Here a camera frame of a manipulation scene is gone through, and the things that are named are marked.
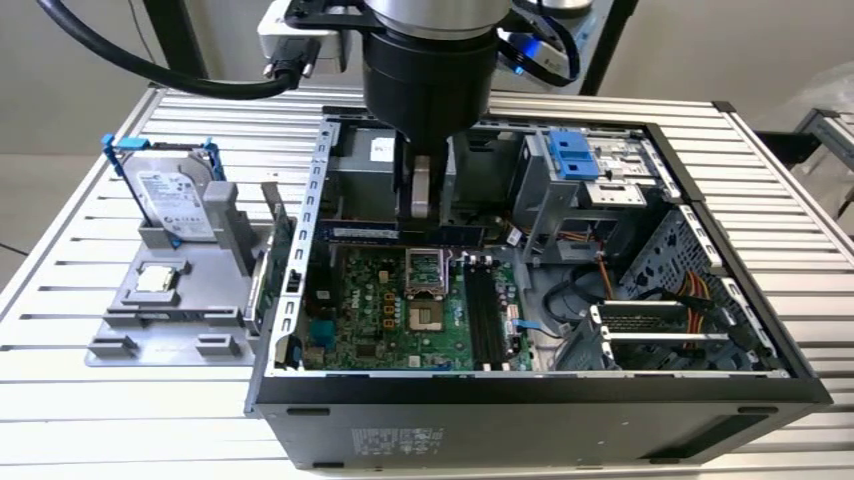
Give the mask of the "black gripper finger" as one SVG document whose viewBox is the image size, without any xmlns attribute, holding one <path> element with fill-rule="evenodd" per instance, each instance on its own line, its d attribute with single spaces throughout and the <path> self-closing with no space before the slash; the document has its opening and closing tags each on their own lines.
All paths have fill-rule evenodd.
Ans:
<svg viewBox="0 0 854 480">
<path fill-rule="evenodd" d="M 401 231 L 432 231 L 447 220 L 444 207 L 448 141 L 413 143 L 395 133 L 393 182 L 395 221 Z"/>
</svg>

